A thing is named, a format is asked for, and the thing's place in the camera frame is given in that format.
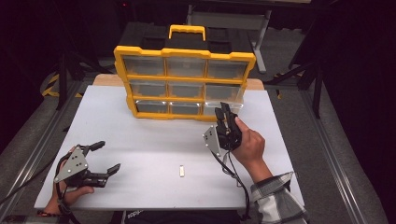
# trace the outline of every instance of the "yellow and black striped tape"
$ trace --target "yellow and black striped tape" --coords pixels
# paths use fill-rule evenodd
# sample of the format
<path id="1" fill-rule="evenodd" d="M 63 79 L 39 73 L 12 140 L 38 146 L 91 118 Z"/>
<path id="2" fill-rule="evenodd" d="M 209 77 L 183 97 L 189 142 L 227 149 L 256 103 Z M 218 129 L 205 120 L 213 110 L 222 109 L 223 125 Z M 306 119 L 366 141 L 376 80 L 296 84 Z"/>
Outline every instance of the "yellow and black striped tape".
<path id="1" fill-rule="evenodd" d="M 52 88 L 58 79 L 59 79 L 59 74 L 54 74 L 53 77 L 50 79 L 49 84 L 47 84 L 46 89 L 41 94 L 43 96 L 59 97 L 59 92 L 52 91 Z M 75 95 L 75 97 L 83 97 L 83 96 L 84 96 L 84 92 L 78 92 Z"/>

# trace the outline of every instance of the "transparent drawer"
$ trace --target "transparent drawer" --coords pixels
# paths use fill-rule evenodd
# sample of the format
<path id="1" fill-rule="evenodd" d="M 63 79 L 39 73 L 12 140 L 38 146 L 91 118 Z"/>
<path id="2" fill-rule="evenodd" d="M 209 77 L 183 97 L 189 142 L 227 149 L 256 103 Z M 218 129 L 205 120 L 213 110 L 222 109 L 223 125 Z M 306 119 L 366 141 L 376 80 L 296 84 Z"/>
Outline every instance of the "transparent drawer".
<path id="1" fill-rule="evenodd" d="M 204 84 L 202 82 L 168 81 L 170 97 L 201 98 Z"/>
<path id="2" fill-rule="evenodd" d="M 242 79 L 247 66 L 247 62 L 209 60 L 207 77 Z"/>
<path id="3" fill-rule="evenodd" d="M 166 96 L 165 81 L 131 79 L 132 92 L 137 96 Z"/>
<path id="4" fill-rule="evenodd" d="M 244 106 L 243 100 L 240 103 L 237 102 L 225 102 L 230 106 L 231 112 L 238 114 L 239 110 Z M 206 101 L 204 104 L 204 115 L 205 116 L 216 116 L 215 108 L 221 108 L 219 101 Z"/>
<path id="5" fill-rule="evenodd" d="M 166 113 L 168 109 L 165 101 L 137 100 L 134 103 L 136 104 L 137 112 Z"/>
<path id="6" fill-rule="evenodd" d="M 206 101 L 237 102 L 243 96 L 240 85 L 212 84 L 205 85 Z"/>
<path id="7" fill-rule="evenodd" d="M 206 60 L 200 58 L 166 58 L 168 76 L 203 77 Z"/>
<path id="8" fill-rule="evenodd" d="M 170 102 L 170 113 L 184 115 L 199 115 L 201 113 L 201 104 L 186 102 Z"/>
<path id="9" fill-rule="evenodd" d="M 127 74 L 164 76 L 163 58 L 150 56 L 124 55 Z"/>

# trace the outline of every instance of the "person's left hand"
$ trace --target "person's left hand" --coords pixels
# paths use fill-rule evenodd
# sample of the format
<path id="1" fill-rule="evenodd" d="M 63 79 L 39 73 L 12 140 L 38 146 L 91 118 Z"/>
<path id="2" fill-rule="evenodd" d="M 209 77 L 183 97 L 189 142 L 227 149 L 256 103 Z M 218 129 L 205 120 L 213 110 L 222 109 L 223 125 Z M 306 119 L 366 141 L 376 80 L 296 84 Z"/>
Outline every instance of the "person's left hand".
<path id="1" fill-rule="evenodd" d="M 66 188 L 66 184 L 64 183 L 64 181 L 61 181 L 59 183 L 59 187 L 60 187 L 61 191 L 64 191 L 64 189 Z M 70 206 L 70 205 L 74 204 L 79 199 L 79 197 L 81 197 L 82 195 L 91 194 L 91 193 L 94 193 L 93 187 L 84 186 L 82 188 L 78 188 L 76 190 L 66 192 L 66 194 L 64 195 L 64 202 L 68 206 Z M 55 183 L 53 184 L 53 187 L 52 187 L 52 196 L 49 199 L 49 203 L 44 208 L 43 212 L 48 213 L 48 214 L 53 214 L 53 215 L 61 215 L 62 214 L 58 207 L 58 194 L 56 193 Z"/>

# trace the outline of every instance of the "metal rail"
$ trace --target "metal rail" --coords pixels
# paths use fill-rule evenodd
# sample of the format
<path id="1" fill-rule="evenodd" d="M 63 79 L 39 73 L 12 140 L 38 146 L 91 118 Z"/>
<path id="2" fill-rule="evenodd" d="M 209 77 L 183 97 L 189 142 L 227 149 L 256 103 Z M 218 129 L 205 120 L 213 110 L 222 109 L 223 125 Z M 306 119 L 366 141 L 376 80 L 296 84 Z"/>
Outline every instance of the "metal rail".
<path id="1" fill-rule="evenodd" d="M 309 96 L 307 91 L 300 91 L 301 96 L 303 98 L 304 105 L 308 111 L 309 117 L 311 118 L 314 126 L 318 132 L 320 140 L 323 144 L 323 153 L 327 163 L 330 166 L 332 171 L 332 176 L 334 177 L 335 183 L 337 184 L 338 190 L 343 197 L 344 203 L 346 205 L 346 210 L 349 213 L 349 216 L 354 224 L 366 224 L 367 220 L 363 216 L 361 209 L 359 208 L 358 203 L 355 200 L 355 196 L 353 194 L 352 187 L 349 184 L 349 180 L 347 178 L 344 169 L 342 168 L 340 162 L 334 154 L 332 149 L 332 144 L 330 143 L 329 137 L 324 130 L 323 124 L 320 119 L 316 118 L 316 115 L 311 106 L 312 99 Z"/>
<path id="2" fill-rule="evenodd" d="M 64 115 L 64 111 L 67 109 L 67 107 L 70 105 L 70 102 L 74 98 L 70 96 L 76 95 L 80 86 L 80 81 L 74 81 L 70 85 L 69 92 L 67 93 L 69 97 L 64 103 L 64 106 L 60 110 L 56 110 L 53 114 L 52 118 L 50 119 L 49 125 L 47 126 L 41 138 L 38 140 L 29 159 L 24 164 L 21 171 L 18 173 L 18 177 L 16 178 L 13 186 L 11 187 L 7 195 L 9 195 L 9 193 L 20 187 L 24 182 L 28 181 L 32 177 L 35 169 L 41 161 L 41 158 L 48 149 L 50 140 L 54 134 L 54 130 L 58 127 L 58 123 Z M 0 205 L 0 220 L 3 220 L 12 211 L 19 198 L 21 197 L 23 190 L 24 188 L 14 194 L 14 196 L 12 196 L 7 202 Z"/>

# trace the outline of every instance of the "person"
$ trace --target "person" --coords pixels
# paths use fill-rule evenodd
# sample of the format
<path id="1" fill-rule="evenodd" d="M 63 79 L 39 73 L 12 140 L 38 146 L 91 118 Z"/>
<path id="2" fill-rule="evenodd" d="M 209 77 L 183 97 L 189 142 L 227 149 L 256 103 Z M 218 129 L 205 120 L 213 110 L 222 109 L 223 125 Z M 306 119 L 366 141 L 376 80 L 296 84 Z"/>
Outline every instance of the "person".
<path id="1" fill-rule="evenodd" d="M 265 149 L 265 139 L 256 131 L 249 129 L 249 127 L 238 117 L 235 118 L 235 123 L 242 133 L 241 146 L 233 150 L 232 153 L 235 158 L 247 169 L 250 177 L 253 180 L 253 185 L 250 187 L 251 199 L 255 204 L 257 217 L 259 223 L 308 223 L 309 215 L 307 211 L 301 206 L 294 196 L 290 193 L 289 184 L 292 177 L 292 172 L 283 175 L 275 175 L 271 173 L 264 159 L 262 158 Z M 94 193 L 92 187 L 82 187 L 75 191 L 67 192 L 64 196 L 64 201 L 68 205 L 75 203 L 81 196 L 85 194 Z M 61 215 L 58 208 L 56 190 L 53 189 L 52 197 L 49 199 L 48 205 L 44 208 L 41 215 L 56 216 Z M 236 220 L 236 213 L 229 213 L 230 211 L 209 211 L 208 213 L 190 213 L 183 214 L 183 223 L 239 223 Z M 145 212 L 134 212 L 129 223 L 149 223 L 142 218 L 136 216 L 143 216 Z M 186 221 L 186 218 L 202 218 L 203 214 L 207 218 L 202 219 L 203 222 L 193 219 L 191 222 Z M 156 223 L 182 223 L 177 220 L 172 221 L 169 218 L 180 220 L 180 214 L 173 216 L 166 216 L 164 218 L 156 218 Z M 158 222 L 159 219 L 164 218 L 163 222 Z"/>

